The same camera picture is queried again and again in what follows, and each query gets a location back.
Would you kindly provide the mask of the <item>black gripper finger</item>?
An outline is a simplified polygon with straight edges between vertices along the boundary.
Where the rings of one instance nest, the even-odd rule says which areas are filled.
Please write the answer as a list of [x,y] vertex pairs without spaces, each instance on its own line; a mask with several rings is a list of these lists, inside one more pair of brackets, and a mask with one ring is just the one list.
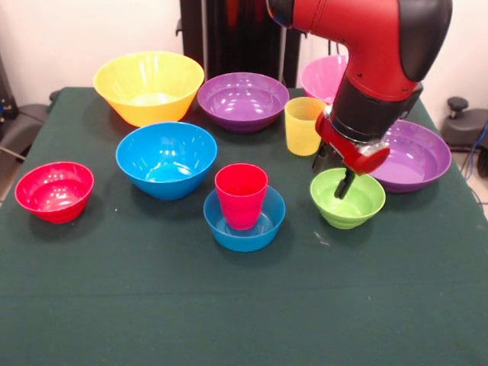
[[352,182],[355,179],[355,173],[349,169],[345,169],[345,177],[339,182],[334,196],[340,200],[342,200],[348,193],[349,188],[352,185]]
[[325,168],[328,155],[328,145],[323,141],[320,142],[319,148],[313,160],[313,170],[323,170]]

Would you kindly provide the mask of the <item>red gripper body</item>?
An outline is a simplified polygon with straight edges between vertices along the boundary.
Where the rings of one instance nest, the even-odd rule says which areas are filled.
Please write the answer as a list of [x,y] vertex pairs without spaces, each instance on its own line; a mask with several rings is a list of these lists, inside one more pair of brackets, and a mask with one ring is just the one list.
[[390,155],[390,147],[382,141],[374,144],[347,139],[332,125],[332,108],[324,108],[316,120],[316,132],[326,146],[332,147],[348,169],[357,175],[369,174],[381,166]]

